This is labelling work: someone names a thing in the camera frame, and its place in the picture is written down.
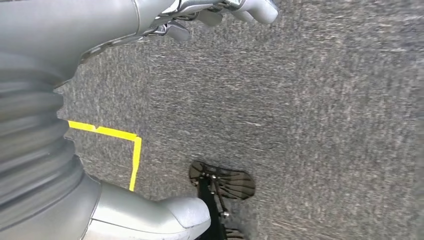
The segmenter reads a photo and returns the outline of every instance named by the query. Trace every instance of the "gray carpet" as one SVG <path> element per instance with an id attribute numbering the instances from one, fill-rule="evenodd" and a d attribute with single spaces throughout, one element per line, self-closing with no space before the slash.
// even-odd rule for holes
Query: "gray carpet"
<path id="1" fill-rule="evenodd" d="M 60 116 L 141 136 L 136 192 L 153 200 L 194 195 L 195 160 L 247 170 L 256 195 L 227 203 L 250 240 L 424 239 L 419 2 L 280 0 L 271 26 L 227 17 L 109 49 L 58 90 Z M 90 173 L 128 187 L 129 142 L 69 134 Z"/>

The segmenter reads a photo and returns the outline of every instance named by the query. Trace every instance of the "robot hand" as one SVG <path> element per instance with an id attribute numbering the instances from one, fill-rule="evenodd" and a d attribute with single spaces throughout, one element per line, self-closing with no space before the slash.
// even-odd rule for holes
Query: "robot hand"
<path id="1" fill-rule="evenodd" d="M 235 18 L 262 24 L 271 24 L 278 16 L 278 8 L 272 0 L 175 0 L 154 20 L 144 36 L 169 36 L 177 41 L 190 37 L 189 31 L 176 21 L 194 21 L 214 27 L 221 23 L 223 14 L 230 13 Z"/>

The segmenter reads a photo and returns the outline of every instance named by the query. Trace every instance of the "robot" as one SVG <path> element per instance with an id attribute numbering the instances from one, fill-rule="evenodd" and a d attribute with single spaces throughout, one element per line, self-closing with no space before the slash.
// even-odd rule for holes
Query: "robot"
<path id="1" fill-rule="evenodd" d="M 278 10 L 271 0 L 0 0 L 0 240 L 240 239 L 217 219 L 228 215 L 222 197 L 253 195 L 248 175 L 195 162 L 199 198 L 161 201 L 104 182 L 64 138 L 69 124 L 57 117 L 64 101 L 54 92 L 106 48 L 187 40 L 177 21 L 215 26 L 226 13 L 270 24 Z M 240 181 L 234 173 L 244 176 L 238 193 L 225 185 Z"/>

